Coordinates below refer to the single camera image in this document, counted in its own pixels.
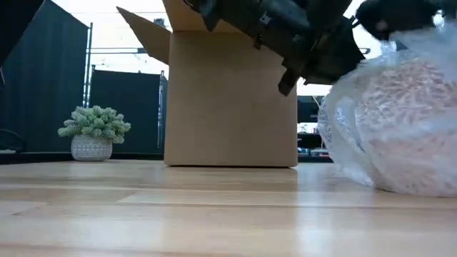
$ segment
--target clear plastic bag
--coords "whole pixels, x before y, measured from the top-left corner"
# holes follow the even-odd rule
[[[364,61],[324,98],[318,129],[367,186],[457,196],[457,25],[397,33],[408,50]]]

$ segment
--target white pot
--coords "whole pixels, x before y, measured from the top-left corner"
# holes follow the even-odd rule
[[[73,137],[71,155],[77,161],[105,161],[111,158],[113,142],[85,135]]]

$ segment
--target cardboard box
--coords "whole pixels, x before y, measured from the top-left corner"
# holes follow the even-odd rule
[[[221,22],[206,32],[182,0],[164,0],[173,33],[119,8],[149,56],[169,65],[170,166],[296,166],[296,92],[277,84],[282,58]]]

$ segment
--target light wood floor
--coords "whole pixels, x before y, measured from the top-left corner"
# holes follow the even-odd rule
[[[457,256],[457,199],[373,191],[331,164],[0,166],[0,256]]]

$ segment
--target box flap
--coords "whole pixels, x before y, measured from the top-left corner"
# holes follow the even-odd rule
[[[150,57],[169,64],[171,32],[130,11],[117,7]]]
[[[173,31],[206,31],[200,14],[192,11],[183,0],[162,0]],[[232,25],[220,21],[214,32],[240,33]]]

